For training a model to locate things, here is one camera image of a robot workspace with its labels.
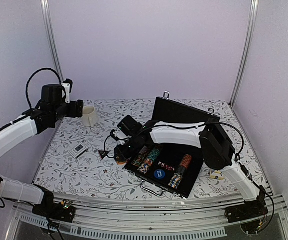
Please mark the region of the blue small blind button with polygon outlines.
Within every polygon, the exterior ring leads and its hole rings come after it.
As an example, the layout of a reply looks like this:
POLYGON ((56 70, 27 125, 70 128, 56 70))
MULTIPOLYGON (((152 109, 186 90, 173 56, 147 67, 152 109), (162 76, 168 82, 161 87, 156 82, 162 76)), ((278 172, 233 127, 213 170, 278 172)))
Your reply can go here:
POLYGON ((166 172, 163 169, 157 169, 154 171, 153 176, 157 179, 157 180, 162 180, 165 178, 166 176, 166 172))

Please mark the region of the black poker case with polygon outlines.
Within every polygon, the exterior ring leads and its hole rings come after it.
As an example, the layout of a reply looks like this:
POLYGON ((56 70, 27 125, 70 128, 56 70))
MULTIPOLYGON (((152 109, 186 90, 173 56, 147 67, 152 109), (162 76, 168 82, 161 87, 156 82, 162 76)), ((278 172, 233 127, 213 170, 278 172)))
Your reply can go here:
POLYGON ((121 152, 125 169, 164 191, 188 198, 204 163, 200 142, 204 123, 220 117, 164 97, 155 99, 152 119, 127 133, 121 152))

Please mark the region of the orange big blind button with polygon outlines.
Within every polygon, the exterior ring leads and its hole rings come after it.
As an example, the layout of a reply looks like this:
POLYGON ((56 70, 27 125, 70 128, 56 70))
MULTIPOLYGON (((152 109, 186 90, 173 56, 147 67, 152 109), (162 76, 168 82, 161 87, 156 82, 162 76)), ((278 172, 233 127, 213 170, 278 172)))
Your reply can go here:
POLYGON ((116 163, 117 163, 118 165, 123 165, 123 164, 126 163, 126 161, 125 161, 125 160, 117 160, 116 163))

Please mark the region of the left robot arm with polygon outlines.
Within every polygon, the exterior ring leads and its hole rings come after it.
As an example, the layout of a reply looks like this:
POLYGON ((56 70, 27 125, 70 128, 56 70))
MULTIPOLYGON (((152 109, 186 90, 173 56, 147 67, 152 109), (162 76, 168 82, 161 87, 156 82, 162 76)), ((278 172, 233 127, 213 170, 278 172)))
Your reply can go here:
MULTIPOLYGON (((70 99, 72 88, 70 79, 62 84, 43 86, 37 107, 25 111, 0 129, 0 158, 27 139, 54 129, 65 117, 82 117, 84 103, 70 99)), ((59 211, 58 205, 46 195, 46 190, 41 187, 0 176, 0 198, 38 205, 47 217, 54 217, 59 211)))

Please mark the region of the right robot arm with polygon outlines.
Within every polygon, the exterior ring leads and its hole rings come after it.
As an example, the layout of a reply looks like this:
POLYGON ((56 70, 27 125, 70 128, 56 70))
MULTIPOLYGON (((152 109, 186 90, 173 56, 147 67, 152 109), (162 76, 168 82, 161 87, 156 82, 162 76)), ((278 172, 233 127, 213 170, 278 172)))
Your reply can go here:
POLYGON ((198 148, 204 163, 210 169, 222 172, 237 188, 246 202, 242 213, 246 218, 253 218, 262 210, 260 199, 265 197, 266 191, 254 182, 252 174, 240 162, 241 153, 236 152, 223 129, 224 125, 214 118, 196 123, 150 120, 141 125, 128 115, 118 125, 126 138, 115 147, 114 158, 125 161, 149 145, 175 144, 198 148))

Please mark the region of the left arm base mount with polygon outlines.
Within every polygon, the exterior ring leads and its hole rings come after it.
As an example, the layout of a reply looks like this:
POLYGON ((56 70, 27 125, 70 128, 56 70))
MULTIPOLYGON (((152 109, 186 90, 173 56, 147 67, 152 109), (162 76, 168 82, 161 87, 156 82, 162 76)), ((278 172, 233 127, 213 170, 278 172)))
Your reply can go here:
POLYGON ((76 208, 73 206, 73 201, 68 199, 63 199, 58 203, 54 202, 54 194, 52 192, 46 192, 44 193, 41 203, 36 204, 32 208, 32 213, 49 220, 72 223, 76 208))

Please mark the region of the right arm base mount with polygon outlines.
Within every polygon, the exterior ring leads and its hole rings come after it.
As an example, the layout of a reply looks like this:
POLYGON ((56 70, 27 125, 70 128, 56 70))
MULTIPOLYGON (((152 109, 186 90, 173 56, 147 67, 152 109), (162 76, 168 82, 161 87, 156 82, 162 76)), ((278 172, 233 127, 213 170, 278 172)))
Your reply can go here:
POLYGON ((229 223, 235 223, 268 214, 268 208, 259 200, 245 201, 243 204, 225 208, 224 216, 229 223))

